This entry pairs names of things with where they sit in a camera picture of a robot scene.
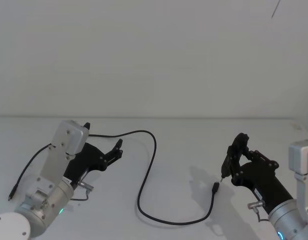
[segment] white table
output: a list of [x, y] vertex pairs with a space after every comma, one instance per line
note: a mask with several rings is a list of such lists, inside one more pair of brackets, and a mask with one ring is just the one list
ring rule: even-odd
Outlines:
[[[228, 145], [244, 132], [249, 148], [276, 160], [277, 177], [296, 195], [296, 180], [288, 169], [288, 146], [308, 139], [308, 133], [284, 119], [75, 119], [91, 123], [93, 134], [118, 134], [146, 129], [157, 137], [157, 155], [142, 195], [141, 205], [168, 221], [191, 221], [206, 214], [211, 187], [220, 179]], [[49, 143], [60, 118], [0, 118], [0, 214], [13, 211], [38, 172], [46, 152], [38, 156], [21, 182], [15, 200], [8, 195], [30, 157]], [[115, 139], [89, 139], [107, 152]], [[136, 197], [153, 151], [146, 134], [123, 138], [123, 157], [105, 172], [91, 172], [86, 182], [95, 187], [87, 202], [70, 202], [37, 240], [277, 240], [268, 222], [257, 222], [247, 204], [256, 199], [244, 187], [225, 179], [208, 220], [175, 227], [155, 223], [136, 210]], [[77, 189], [76, 198], [85, 191]], [[262, 210], [261, 217], [267, 217]]]

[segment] cable plug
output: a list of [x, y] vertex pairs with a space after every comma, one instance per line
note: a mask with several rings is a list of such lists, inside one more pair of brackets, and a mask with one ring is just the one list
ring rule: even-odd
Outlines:
[[15, 184], [15, 186], [13, 187], [12, 191], [10, 191], [10, 194], [8, 196], [8, 200], [11, 200], [16, 192], [16, 189], [18, 189], [18, 184]]
[[220, 183], [218, 181], [214, 182], [213, 187], [212, 187], [212, 193], [216, 194], [219, 190]]

